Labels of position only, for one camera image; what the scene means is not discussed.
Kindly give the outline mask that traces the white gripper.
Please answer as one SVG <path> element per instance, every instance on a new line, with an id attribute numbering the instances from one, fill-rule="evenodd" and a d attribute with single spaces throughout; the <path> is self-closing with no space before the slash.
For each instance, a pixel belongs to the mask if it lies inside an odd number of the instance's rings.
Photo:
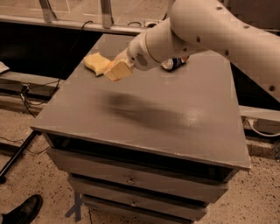
<path id="1" fill-rule="evenodd" d="M 146 33 L 143 32 L 130 41 L 128 49 L 124 49 L 115 56 L 115 64 L 103 74 L 110 81 L 119 81 L 132 75 L 133 65 L 124 60 L 127 57 L 133 62 L 135 68 L 141 71 L 147 71 L 159 65 L 148 50 Z"/>

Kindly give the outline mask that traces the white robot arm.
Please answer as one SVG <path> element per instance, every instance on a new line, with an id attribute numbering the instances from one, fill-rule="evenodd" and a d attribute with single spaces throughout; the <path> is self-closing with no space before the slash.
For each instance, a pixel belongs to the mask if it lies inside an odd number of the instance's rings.
<path id="1" fill-rule="evenodd" d="M 104 75 L 119 81 L 168 59 L 214 51 L 280 101 L 280 37 L 235 17 L 218 0 L 175 0 L 169 17 L 133 38 Z"/>

